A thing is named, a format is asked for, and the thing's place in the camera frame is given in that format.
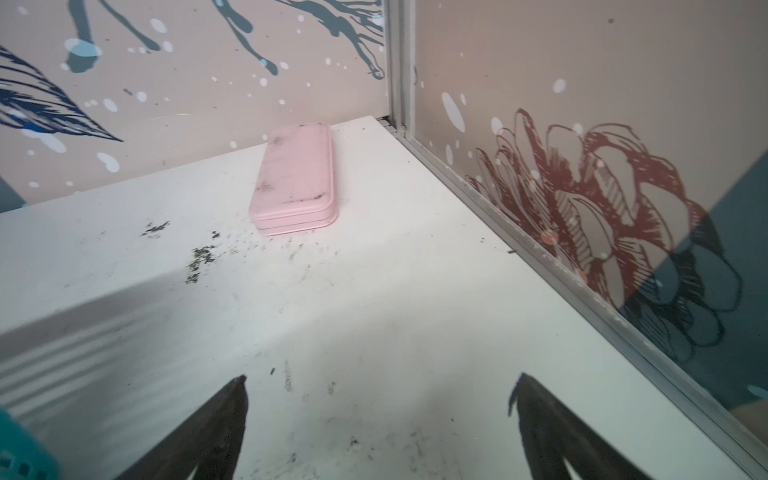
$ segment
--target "beige wall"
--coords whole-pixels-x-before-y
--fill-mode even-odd
[[[78,3],[0,4],[0,176],[30,203],[387,113],[380,0],[85,0],[98,52]]]

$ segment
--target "printed wall graphic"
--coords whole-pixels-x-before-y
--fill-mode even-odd
[[[520,375],[509,397],[518,404],[520,436],[533,480],[580,478],[650,480],[530,375]]]
[[[250,46],[248,40],[243,36],[243,33],[249,34],[253,32],[253,24],[251,24],[245,17],[234,11],[228,0],[211,0],[218,9],[224,19],[227,20],[227,24],[232,28],[232,33],[235,34],[237,41],[248,51],[251,55],[256,57],[263,67],[265,67],[272,75],[277,75],[277,65],[273,61],[259,55],[253,47]]]
[[[55,133],[122,141],[88,117],[37,68],[0,45],[0,124],[28,137]]]
[[[768,61],[746,53],[768,29],[745,19],[768,19],[768,3],[669,6],[416,2],[409,127],[590,287],[578,295],[601,296],[751,419],[766,403],[750,386],[768,386],[753,169],[768,151]]]
[[[256,57],[269,73],[278,75],[277,65],[254,50],[245,36],[253,33],[253,24],[239,12],[235,11],[229,0],[210,1],[214,4],[222,18],[227,21],[232,33],[243,48]],[[384,71],[368,45],[373,44],[381,48],[384,46],[384,19],[381,0],[274,1],[313,15],[334,37],[339,35],[347,37],[352,42],[360,58],[369,66],[371,75],[377,80],[384,78]],[[107,3],[106,0],[98,0],[98,2],[110,15],[135,35],[145,48],[152,51],[160,51],[161,47],[155,40],[139,31],[124,15]],[[96,61],[101,57],[102,50],[94,42],[85,0],[68,0],[68,9],[78,37],[70,38],[65,42],[65,46],[69,50],[66,65],[71,72],[82,73],[93,68]],[[332,13],[332,10],[341,15],[335,15]]]
[[[719,313],[737,307],[741,279],[675,167],[631,127],[551,125],[542,140],[520,109],[496,142],[466,177],[494,206],[672,359],[723,339]]]
[[[144,47],[160,51],[160,45],[156,41],[138,31],[127,18],[112,8],[105,0],[98,0],[98,2],[130,33],[135,35],[144,44]],[[96,61],[101,57],[101,48],[94,43],[91,24],[88,21],[88,13],[85,10],[85,0],[68,0],[67,7],[78,37],[69,38],[65,42],[65,47],[69,51],[66,65],[72,73],[82,73],[93,68]]]
[[[381,0],[0,2],[0,177],[34,204],[386,115],[383,23]]]
[[[376,80],[384,78],[369,44],[384,49],[384,16],[381,0],[324,0],[341,15],[334,15],[321,2],[312,0],[275,0],[314,15],[334,37],[344,35],[352,42],[360,58],[368,65]]]

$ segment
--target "glass panel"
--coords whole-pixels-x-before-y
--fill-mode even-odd
[[[415,139],[768,442],[768,5],[415,17]]]

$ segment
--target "blue paint drip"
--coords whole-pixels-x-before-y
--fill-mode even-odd
[[[107,12],[112,14],[115,19],[117,19],[118,22],[123,24],[125,28],[128,29],[128,31],[136,36],[136,38],[139,39],[141,43],[143,43],[147,48],[150,50],[160,51],[160,45],[157,44],[155,40],[152,40],[151,38],[147,37],[140,31],[136,29],[136,27],[131,24],[127,18],[125,18],[123,15],[121,15],[119,12],[117,12],[114,8],[112,8],[111,5],[109,5],[106,0],[99,0],[99,3],[101,3],[104,8],[107,9]]]
[[[243,17],[241,14],[235,12],[234,8],[232,8],[228,0],[213,0],[213,3],[216,5],[216,10],[218,10],[221,16],[227,20],[227,24],[232,29],[232,33],[235,34],[235,38],[237,38],[243,48],[245,48],[248,53],[256,57],[259,60],[259,63],[261,63],[261,65],[264,66],[269,71],[269,73],[272,75],[277,75],[277,65],[259,55],[257,51],[253,50],[253,47],[250,46],[248,39],[245,38],[243,33],[241,33],[251,33],[253,31],[253,24],[251,24],[248,19]]]
[[[91,26],[88,24],[88,14],[85,12],[84,0],[69,0],[68,7],[69,15],[71,15],[74,27],[78,32],[80,43],[69,52],[67,66],[72,73],[82,73],[93,68],[99,55],[91,37]],[[83,42],[90,45],[93,50],[85,51],[81,48],[80,45],[84,45]],[[78,53],[80,51],[94,55],[80,55]]]
[[[338,12],[350,15],[354,23],[363,27],[372,36],[366,33],[358,32],[352,23],[349,22],[343,16],[334,15],[325,5],[321,5],[318,2],[312,0],[275,0],[284,5],[291,6],[297,10],[309,13],[328,29],[331,35],[338,37],[344,35],[352,42],[352,45],[357,50],[360,58],[368,65],[371,75],[377,80],[384,78],[384,71],[379,66],[376,57],[373,52],[370,51],[368,45],[364,41],[369,41],[375,45],[384,45],[381,40],[374,37],[383,37],[383,27],[373,23],[372,18],[377,13],[381,15],[381,10],[371,11],[364,8],[354,8],[349,5],[359,5],[359,1],[350,2],[349,4],[341,2],[339,0],[326,0],[331,6],[333,6]],[[381,1],[369,3],[367,5],[376,6],[381,8]]]

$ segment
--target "white paint splatter dot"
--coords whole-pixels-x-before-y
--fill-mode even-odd
[[[554,84],[552,85],[552,90],[554,90],[556,94],[563,93],[563,91],[565,90],[565,80],[563,80],[562,78],[558,78],[557,80],[555,80]]]
[[[747,385],[746,389],[756,397],[760,397],[761,399],[768,399],[768,390],[765,390],[763,387],[759,387],[757,385]]]
[[[101,163],[104,164],[104,168],[106,168],[107,171],[110,171],[113,174],[116,174],[118,171],[120,171],[120,164],[110,154],[99,152],[96,154],[96,157],[98,157]]]
[[[448,114],[448,118],[454,127],[458,128],[458,131],[464,133],[467,128],[464,125],[464,118],[461,111],[458,109],[458,105],[453,101],[451,95],[447,92],[442,92],[442,106],[445,108],[445,113]]]
[[[152,28],[154,28],[155,31],[158,31],[160,33],[167,33],[168,32],[168,29],[165,28],[165,24],[161,20],[158,20],[156,18],[152,18],[149,21],[149,23],[150,23],[150,25],[152,25]]]
[[[43,145],[50,148],[57,154],[63,154],[65,151],[67,151],[67,147],[61,142],[61,140],[54,137],[53,134],[44,134],[39,131],[22,128],[22,135],[27,138],[39,138]]]
[[[118,111],[118,106],[114,104],[114,102],[109,98],[105,98],[103,103],[104,103],[104,108],[106,108],[107,110]]]
[[[498,131],[504,128],[504,124],[496,117],[491,119],[491,131],[494,135],[498,135]]]

